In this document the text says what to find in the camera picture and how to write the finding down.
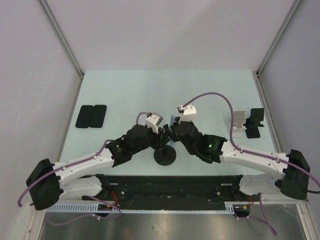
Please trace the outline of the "white phone stand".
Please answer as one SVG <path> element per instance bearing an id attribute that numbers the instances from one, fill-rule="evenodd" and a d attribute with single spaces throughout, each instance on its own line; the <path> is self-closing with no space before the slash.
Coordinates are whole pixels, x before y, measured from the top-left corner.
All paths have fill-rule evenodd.
<path id="1" fill-rule="evenodd" d="M 233 124 L 232 124 L 232 137 L 233 138 L 242 138 L 246 127 L 246 111 L 237 110 L 233 112 Z"/>

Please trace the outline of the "black phone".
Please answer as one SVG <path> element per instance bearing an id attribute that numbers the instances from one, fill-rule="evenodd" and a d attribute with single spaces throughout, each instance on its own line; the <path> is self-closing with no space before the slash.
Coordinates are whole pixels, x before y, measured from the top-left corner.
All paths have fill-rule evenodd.
<path id="1" fill-rule="evenodd" d="M 93 107 L 91 118 L 89 121 L 90 128 L 102 128 L 105 120 L 107 106 L 97 104 Z"/>
<path id="2" fill-rule="evenodd" d="M 93 112 L 93 105 L 82 105 L 75 123 L 78 129 L 87 129 L 90 125 L 90 120 Z"/>

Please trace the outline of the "phone with light blue case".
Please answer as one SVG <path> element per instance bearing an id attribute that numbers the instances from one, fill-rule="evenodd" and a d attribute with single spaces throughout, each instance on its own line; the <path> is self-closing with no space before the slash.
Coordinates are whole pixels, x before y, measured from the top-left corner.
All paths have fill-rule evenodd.
<path id="1" fill-rule="evenodd" d="M 169 128 L 170 129 L 175 123 L 175 118 L 176 118 L 176 115 L 172 114 L 171 117 L 170 117 L 170 123 L 169 123 Z M 175 142 L 172 139 L 170 140 L 170 146 L 173 147 L 173 148 L 175 147 Z"/>

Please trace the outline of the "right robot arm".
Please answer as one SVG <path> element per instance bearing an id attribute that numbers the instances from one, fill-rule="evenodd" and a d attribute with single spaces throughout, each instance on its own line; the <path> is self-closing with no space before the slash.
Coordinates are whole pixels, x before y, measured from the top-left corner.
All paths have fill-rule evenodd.
<path id="1" fill-rule="evenodd" d="M 237 201 L 271 193 L 281 193 L 296 200 L 307 199 L 310 166 L 298 150 L 273 153 L 245 148 L 231 139 L 203 134 L 191 121 L 164 128 L 174 142 L 182 143 L 190 155 L 208 164 L 234 164 L 260 171 L 258 175 L 241 176 L 239 183 L 230 188 L 231 196 Z"/>

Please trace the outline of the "black round base phone stand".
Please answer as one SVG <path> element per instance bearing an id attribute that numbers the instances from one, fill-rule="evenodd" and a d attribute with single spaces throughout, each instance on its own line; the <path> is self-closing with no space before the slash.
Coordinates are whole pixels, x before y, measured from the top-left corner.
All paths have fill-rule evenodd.
<path id="1" fill-rule="evenodd" d="M 153 158 L 158 165 L 169 166 L 176 160 L 176 150 L 170 146 L 170 142 L 167 143 L 163 149 L 154 150 Z"/>

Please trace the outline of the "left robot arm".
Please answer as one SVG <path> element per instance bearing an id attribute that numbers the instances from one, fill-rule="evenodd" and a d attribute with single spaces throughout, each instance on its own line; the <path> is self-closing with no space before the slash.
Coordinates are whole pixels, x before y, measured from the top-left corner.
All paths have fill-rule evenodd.
<path id="1" fill-rule="evenodd" d="M 170 141 L 170 137 L 162 127 L 153 130 L 149 126 L 136 124 L 126 134 L 105 141 L 100 150 L 85 157 L 54 163 L 48 158 L 43 159 L 26 180 L 26 191 L 30 194 L 32 205 L 41 211 L 63 199 L 87 196 L 105 200 L 111 193 L 106 178 L 100 173 L 87 177 L 88 173 L 115 168 L 148 148 L 160 150 Z"/>

